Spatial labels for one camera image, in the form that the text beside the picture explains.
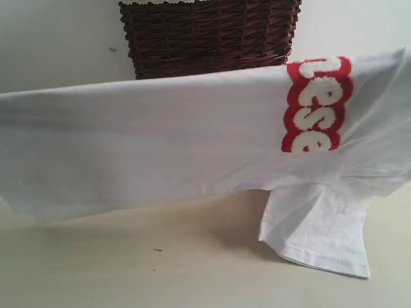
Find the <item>white t-shirt red lettering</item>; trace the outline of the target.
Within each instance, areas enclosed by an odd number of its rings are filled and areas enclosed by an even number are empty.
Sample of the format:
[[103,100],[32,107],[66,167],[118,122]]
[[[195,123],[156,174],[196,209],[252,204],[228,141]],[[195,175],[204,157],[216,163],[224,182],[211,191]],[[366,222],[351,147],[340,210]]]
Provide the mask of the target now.
[[409,181],[409,47],[1,95],[1,196],[43,221],[264,190],[260,241],[369,278],[368,206]]

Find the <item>dark brown wicker basket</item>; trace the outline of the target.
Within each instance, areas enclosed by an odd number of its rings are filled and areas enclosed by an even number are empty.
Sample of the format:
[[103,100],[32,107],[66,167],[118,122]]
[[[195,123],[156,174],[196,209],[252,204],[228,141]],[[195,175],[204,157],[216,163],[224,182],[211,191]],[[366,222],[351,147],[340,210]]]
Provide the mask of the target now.
[[119,3],[138,80],[284,64],[300,1]]

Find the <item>white cloth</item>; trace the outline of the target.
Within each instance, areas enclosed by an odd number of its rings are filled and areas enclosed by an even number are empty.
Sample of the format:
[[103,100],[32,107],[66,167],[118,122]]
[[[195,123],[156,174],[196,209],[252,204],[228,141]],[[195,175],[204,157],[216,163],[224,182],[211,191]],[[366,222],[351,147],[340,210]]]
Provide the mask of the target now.
[[138,5],[160,5],[160,4],[177,4],[177,3],[194,3],[195,0],[120,0],[119,3],[126,5],[138,4]]

